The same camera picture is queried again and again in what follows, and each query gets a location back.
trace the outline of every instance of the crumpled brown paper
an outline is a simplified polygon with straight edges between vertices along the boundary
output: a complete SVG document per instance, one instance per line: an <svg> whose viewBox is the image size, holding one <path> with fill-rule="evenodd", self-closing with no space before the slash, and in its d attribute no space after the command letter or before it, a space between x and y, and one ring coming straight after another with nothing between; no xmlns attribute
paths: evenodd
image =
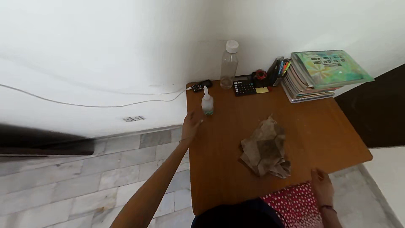
<svg viewBox="0 0 405 228"><path fill-rule="evenodd" d="M291 163L284 159L285 138L284 128L269 116L250 138L241 141L242 161L258 176L264 176L267 172L280 178L290 176Z"/></svg>

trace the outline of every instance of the person's right hand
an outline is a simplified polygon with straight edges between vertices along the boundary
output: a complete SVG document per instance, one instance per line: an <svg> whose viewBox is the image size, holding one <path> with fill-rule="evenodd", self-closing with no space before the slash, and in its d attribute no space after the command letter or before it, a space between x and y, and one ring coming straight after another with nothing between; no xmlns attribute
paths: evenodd
<svg viewBox="0 0 405 228"><path fill-rule="evenodd" d="M333 206L335 190L328 174L320 169L313 169L311 170L311 177L312 191L315 194L318 206Z"/></svg>
<svg viewBox="0 0 405 228"><path fill-rule="evenodd" d="M200 124L203 122L203 120L199 117L197 117L194 114L194 111L190 112L187 114L187 116L184 118L184 123L183 123L183 130L181 133L181 141L184 142L191 142L193 141L198 127Z"/></svg>

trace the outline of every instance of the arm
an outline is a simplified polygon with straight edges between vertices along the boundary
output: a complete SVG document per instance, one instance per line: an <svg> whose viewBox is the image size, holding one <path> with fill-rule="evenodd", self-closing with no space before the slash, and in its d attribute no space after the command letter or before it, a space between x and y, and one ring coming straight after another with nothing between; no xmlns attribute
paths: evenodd
<svg viewBox="0 0 405 228"><path fill-rule="evenodd" d="M146 228L149 225L201 122L194 117L194 112L184 118L180 144L132 196L111 228Z"/></svg>
<svg viewBox="0 0 405 228"><path fill-rule="evenodd" d="M335 190L333 189L332 182L327 173L322 170L311 170L311 185L314 191L318 207L323 205L333 206L333 195ZM320 209L322 223L325 228L342 228L342 225L337 218L337 213L328 208Z"/></svg>

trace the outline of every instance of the white bottle cap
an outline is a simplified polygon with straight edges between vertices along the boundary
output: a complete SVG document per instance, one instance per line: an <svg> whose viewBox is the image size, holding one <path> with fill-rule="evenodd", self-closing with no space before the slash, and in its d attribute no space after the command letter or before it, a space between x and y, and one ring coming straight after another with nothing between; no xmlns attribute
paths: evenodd
<svg viewBox="0 0 405 228"><path fill-rule="evenodd" d="M209 100L211 96L208 94L208 88L207 86L204 86L204 100Z"/></svg>
<svg viewBox="0 0 405 228"><path fill-rule="evenodd" d="M229 53L237 53L239 49L239 43L237 41L227 41L226 42L226 51Z"/></svg>

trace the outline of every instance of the bracelet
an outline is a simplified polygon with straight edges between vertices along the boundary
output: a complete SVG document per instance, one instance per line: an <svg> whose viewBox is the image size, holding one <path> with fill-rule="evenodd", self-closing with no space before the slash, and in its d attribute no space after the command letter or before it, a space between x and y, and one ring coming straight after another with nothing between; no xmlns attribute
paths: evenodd
<svg viewBox="0 0 405 228"><path fill-rule="evenodd" d="M333 206L330 206L330 205L322 205L322 206L319 207L319 211L321 211L322 208L326 208L326 209L332 210L332 211L334 211L334 212L337 214L337 212L335 211L335 209L333 209Z"/></svg>
<svg viewBox="0 0 405 228"><path fill-rule="evenodd" d="M183 140L189 139L190 137L184 138L184 139L180 139L179 143Z"/></svg>

